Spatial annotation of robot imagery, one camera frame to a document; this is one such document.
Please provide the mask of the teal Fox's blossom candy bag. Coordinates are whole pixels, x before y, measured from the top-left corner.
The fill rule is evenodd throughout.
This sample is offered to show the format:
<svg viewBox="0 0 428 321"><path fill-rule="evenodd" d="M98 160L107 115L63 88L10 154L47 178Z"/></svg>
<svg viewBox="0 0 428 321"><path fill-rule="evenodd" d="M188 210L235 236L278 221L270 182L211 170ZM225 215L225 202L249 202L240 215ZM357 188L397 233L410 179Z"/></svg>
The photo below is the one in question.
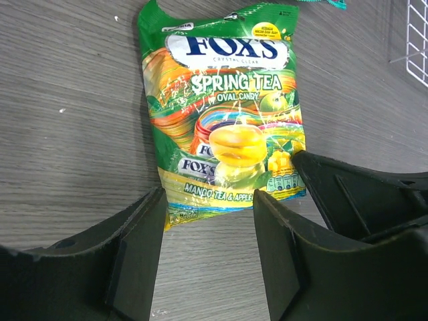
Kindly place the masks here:
<svg viewBox="0 0 428 321"><path fill-rule="evenodd" d="M347 4L345 0L298 0L305 3L326 3L337 9L346 10Z"/></svg>

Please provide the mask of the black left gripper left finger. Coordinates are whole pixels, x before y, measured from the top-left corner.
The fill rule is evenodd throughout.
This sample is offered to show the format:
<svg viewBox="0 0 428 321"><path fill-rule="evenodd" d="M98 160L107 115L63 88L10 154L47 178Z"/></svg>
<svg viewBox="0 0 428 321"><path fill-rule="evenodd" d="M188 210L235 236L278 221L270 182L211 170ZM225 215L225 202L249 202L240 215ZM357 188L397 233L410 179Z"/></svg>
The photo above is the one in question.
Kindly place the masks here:
<svg viewBox="0 0 428 321"><path fill-rule="evenodd" d="M1 247L2 320L148 320L167 198L161 187L49 247Z"/></svg>

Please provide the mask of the green Fox's spring tea bag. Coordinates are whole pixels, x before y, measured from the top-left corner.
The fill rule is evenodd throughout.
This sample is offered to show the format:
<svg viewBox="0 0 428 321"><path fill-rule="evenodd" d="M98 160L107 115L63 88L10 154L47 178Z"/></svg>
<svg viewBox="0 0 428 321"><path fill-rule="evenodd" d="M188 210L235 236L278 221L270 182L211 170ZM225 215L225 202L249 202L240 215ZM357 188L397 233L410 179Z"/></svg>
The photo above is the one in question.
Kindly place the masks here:
<svg viewBox="0 0 428 321"><path fill-rule="evenodd" d="M249 209L253 192L302 197L306 139L292 38L299 9L258 3L217 19L138 15L165 226Z"/></svg>

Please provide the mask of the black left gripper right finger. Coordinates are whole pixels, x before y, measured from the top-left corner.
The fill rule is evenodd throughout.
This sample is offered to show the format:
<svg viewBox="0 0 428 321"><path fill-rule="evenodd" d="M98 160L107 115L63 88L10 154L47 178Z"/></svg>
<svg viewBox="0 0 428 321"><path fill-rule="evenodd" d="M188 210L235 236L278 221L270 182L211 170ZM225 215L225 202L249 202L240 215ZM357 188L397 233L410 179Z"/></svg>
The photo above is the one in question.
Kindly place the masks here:
<svg viewBox="0 0 428 321"><path fill-rule="evenodd" d="M263 191L253 219L271 320L426 320L427 228L344 237Z"/></svg>

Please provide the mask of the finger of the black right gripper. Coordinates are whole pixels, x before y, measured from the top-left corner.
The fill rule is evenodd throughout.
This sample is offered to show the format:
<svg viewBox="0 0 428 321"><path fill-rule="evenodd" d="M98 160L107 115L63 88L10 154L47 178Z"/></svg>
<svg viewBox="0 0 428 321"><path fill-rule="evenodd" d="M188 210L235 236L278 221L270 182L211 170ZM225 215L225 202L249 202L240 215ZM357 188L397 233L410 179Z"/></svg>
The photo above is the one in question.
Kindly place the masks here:
<svg viewBox="0 0 428 321"><path fill-rule="evenodd" d="M375 171L308 151L292 164L327 227L345 237L376 243L427 225L427 173Z"/></svg>

